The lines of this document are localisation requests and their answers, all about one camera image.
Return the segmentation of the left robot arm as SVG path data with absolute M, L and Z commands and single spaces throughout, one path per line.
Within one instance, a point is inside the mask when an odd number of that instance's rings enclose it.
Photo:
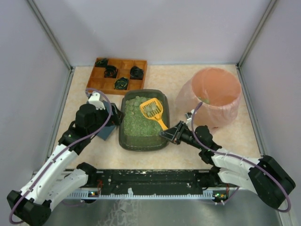
M 103 108 L 91 103 L 80 106 L 75 120 L 41 169 L 19 191 L 12 190 L 7 195 L 11 208 L 10 223 L 17 224 L 12 219 L 17 216 L 31 226 L 42 226 L 54 208 L 71 192 L 94 183 L 96 168 L 85 162 L 60 182 L 57 179 L 104 127 L 118 126 L 122 118 L 122 112 L 114 103 L 107 103 Z

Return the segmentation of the dark grey litter box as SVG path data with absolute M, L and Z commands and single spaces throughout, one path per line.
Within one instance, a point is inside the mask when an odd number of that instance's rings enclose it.
M 141 89 L 129 91 L 121 102 L 121 111 L 125 113 L 126 100 L 135 96 L 157 98 L 163 106 L 163 122 L 170 126 L 168 99 L 165 94 L 157 89 Z M 124 122 L 119 127 L 119 144 L 122 148 L 129 151 L 156 151 L 165 148 L 168 141 L 159 135 L 151 137 L 133 137 L 124 133 Z

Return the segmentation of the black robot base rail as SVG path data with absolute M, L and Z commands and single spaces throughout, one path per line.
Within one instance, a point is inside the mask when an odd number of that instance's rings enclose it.
M 188 195 L 202 194 L 210 187 L 226 186 L 209 170 L 198 169 L 103 169 L 82 188 L 100 189 L 101 195 Z

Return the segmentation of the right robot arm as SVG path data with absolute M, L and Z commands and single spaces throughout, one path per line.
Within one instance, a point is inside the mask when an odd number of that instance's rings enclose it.
M 214 179 L 249 190 L 268 206 L 278 209 L 296 187 L 293 179 L 269 155 L 249 158 L 233 154 L 213 141 L 207 126 L 191 131 L 186 123 L 161 131 L 159 136 L 171 143 L 181 142 L 200 150 L 203 162 L 212 166 Z

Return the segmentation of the yellow litter scoop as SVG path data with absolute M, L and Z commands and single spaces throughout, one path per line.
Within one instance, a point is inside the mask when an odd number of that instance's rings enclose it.
M 163 130 L 167 130 L 168 127 L 163 122 L 163 106 L 157 98 L 151 98 L 139 106 L 143 116 L 149 120 L 156 121 Z

